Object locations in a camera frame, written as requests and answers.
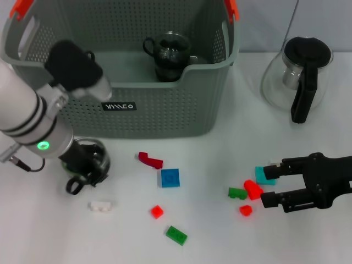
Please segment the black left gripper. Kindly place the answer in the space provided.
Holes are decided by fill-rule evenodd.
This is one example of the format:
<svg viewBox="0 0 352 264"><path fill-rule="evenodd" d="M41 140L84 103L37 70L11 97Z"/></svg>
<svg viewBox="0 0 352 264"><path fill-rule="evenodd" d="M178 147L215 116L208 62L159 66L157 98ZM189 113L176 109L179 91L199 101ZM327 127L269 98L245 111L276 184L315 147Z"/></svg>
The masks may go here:
<svg viewBox="0 0 352 264"><path fill-rule="evenodd" d="M83 185L95 187L107 178L107 155L85 155L82 146L77 142L72 142L59 159L71 169L82 169Z"/></svg>

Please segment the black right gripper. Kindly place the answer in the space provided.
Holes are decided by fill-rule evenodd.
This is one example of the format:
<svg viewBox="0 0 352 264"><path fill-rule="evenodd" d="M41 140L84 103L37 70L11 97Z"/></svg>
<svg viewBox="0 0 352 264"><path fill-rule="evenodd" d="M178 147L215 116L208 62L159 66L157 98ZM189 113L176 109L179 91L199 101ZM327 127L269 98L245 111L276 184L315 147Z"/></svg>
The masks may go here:
<svg viewBox="0 0 352 264"><path fill-rule="evenodd" d="M285 158L279 165L263 168L267 180L286 175L302 175L306 189L288 192L264 192L264 208L282 205L285 213L310 208L326 209L335 198L351 193L351 157L328 158L322 153L308 157Z"/></svg>

